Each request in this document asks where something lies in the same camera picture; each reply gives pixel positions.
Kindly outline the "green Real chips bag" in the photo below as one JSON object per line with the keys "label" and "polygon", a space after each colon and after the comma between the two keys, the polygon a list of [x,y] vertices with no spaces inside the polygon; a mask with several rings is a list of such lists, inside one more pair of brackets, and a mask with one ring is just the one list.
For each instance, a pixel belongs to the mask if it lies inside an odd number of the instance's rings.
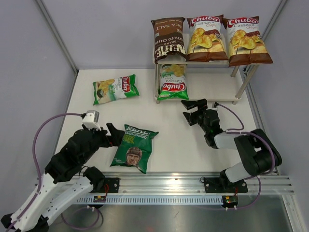
{"label": "green Real chips bag", "polygon": [[128,124],[124,127],[125,134],[110,166],[135,167],[146,174],[148,160],[152,153],[152,141],[159,133]]}

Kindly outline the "green Chuba bag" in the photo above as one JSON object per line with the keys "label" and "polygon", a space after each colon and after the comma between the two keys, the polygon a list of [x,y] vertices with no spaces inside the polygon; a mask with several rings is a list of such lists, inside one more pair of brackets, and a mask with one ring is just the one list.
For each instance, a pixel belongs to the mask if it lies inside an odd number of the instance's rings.
{"label": "green Chuba bag", "polygon": [[158,101],[172,98],[189,100],[185,64],[164,64],[161,67]]}
{"label": "green Chuba bag", "polygon": [[93,105],[105,104],[120,99],[139,96],[140,94],[138,88],[135,86],[135,82],[135,74],[93,82]]}

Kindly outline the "brown Chuba bag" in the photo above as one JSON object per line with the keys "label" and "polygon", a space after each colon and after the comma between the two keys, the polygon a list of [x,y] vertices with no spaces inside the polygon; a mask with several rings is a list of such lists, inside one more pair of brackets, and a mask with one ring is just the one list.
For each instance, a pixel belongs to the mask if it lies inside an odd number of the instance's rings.
{"label": "brown Chuba bag", "polygon": [[203,15],[187,18],[190,40],[187,48],[189,61],[209,62],[228,60],[221,36],[223,15]]}
{"label": "brown Chuba bag", "polygon": [[224,18],[222,24],[226,29],[230,67],[273,63],[259,31],[258,16]]}

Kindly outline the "brown Kettle sea salt bag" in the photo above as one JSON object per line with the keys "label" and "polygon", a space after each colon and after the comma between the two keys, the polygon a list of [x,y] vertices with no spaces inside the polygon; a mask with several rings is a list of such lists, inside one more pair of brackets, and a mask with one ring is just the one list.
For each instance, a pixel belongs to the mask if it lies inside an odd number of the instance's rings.
{"label": "brown Kettle sea salt bag", "polygon": [[183,40],[184,17],[167,17],[152,20],[154,30],[154,63],[171,55],[188,60]]}

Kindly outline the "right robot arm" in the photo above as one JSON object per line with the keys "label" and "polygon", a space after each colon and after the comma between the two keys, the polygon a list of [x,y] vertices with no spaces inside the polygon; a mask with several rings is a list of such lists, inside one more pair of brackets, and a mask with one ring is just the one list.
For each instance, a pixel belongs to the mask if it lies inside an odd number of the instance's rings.
{"label": "right robot arm", "polygon": [[203,177],[206,193],[246,193],[245,180],[272,172],[282,164],[282,158],[273,143],[262,129],[245,131],[239,129],[223,130],[215,102],[208,107],[206,99],[197,101],[182,100],[186,108],[183,113],[189,125],[199,125],[204,132],[206,144],[213,149],[233,149],[238,152],[240,162],[222,170],[218,177]]}

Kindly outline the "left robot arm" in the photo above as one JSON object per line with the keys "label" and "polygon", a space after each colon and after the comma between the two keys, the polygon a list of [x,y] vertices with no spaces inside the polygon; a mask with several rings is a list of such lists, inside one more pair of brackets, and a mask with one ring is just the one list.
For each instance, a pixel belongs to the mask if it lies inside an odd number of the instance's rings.
{"label": "left robot arm", "polygon": [[111,123],[107,124],[107,130],[83,126],[76,131],[60,152],[52,156],[38,187],[25,203],[16,212],[2,217],[3,226],[16,232],[46,232],[55,218],[77,199],[90,192],[107,190],[104,174],[93,166],[69,189],[59,193],[100,148],[119,146],[124,134]]}

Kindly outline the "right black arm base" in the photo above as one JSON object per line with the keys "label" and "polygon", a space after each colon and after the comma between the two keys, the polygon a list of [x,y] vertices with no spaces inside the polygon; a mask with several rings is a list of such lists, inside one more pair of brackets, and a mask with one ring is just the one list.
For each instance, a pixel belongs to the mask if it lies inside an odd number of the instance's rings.
{"label": "right black arm base", "polygon": [[247,184],[244,180],[223,185],[218,177],[201,177],[206,193],[248,193]]}

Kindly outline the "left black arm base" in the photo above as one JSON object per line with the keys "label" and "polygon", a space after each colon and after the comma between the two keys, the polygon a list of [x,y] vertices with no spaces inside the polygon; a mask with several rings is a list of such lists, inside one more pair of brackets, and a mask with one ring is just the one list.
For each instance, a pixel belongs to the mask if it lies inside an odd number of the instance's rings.
{"label": "left black arm base", "polygon": [[103,185],[104,193],[118,193],[120,186],[120,178],[106,177]]}

